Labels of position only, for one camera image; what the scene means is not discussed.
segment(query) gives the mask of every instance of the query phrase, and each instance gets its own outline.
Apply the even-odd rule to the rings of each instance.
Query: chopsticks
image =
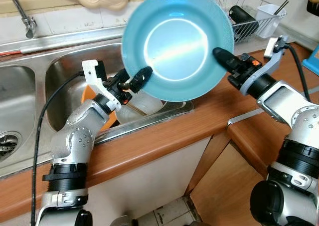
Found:
[[[128,106],[129,108],[131,108],[132,110],[135,110],[136,112],[138,112],[140,115],[146,116],[147,113],[145,113],[143,110],[140,110],[138,107],[132,105],[130,102],[128,102],[126,104],[126,106]]]
[[[287,4],[289,3],[288,0],[285,0],[284,3],[281,4],[281,6],[275,11],[274,15],[277,15]]]

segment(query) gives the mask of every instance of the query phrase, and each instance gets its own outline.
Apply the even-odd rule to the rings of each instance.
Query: drain strainer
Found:
[[[21,135],[16,131],[0,134],[0,161],[10,156],[19,146]]]

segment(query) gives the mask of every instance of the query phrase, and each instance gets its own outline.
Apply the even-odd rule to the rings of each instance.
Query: blue object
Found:
[[[132,77],[151,66],[143,90],[161,100],[185,101],[214,88],[226,73],[212,55],[234,51],[231,23],[215,0],[146,0],[132,14],[122,59]]]
[[[319,76],[319,45],[315,48],[309,59],[303,60],[303,65]]]

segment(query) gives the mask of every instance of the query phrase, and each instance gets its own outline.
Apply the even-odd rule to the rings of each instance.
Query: cabinet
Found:
[[[210,137],[89,188],[85,209],[94,226],[108,226],[117,217],[138,218],[181,197]],[[4,222],[3,226],[29,226],[30,213]]]
[[[220,154],[190,194],[205,223],[211,226],[259,226],[250,214],[250,194],[263,180],[231,145]]]

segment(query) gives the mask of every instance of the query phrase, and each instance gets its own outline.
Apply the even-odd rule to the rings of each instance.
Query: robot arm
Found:
[[[137,93],[153,71],[150,67],[143,68],[126,83],[129,76],[125,70],[107,79],[102,62],[88,60],[82,66],[88,85],[97,95],[72,112],[51,140],[52,165],[50,173],[43,176],[48,181],[48,191],[42,196],[37,226],[92,225],[90,212],[82,207],[88,200],[85,184],[94,139],[109,114],[132,98],[125,90]]]
[[[275,120],[289,125],[276,162],[268,169],[266,181],[258,183],[251,194],[253,217],[267,226],[315,226],[318,209],[319,106],[284,81],[270,74],[278,68],[285,38],[271,38],[266,48],[270,61],[262,64],[244,54],[240,59],[216,48],[216,60],[231,75],[229,82],[242,94],[252,95],[258,105]]]

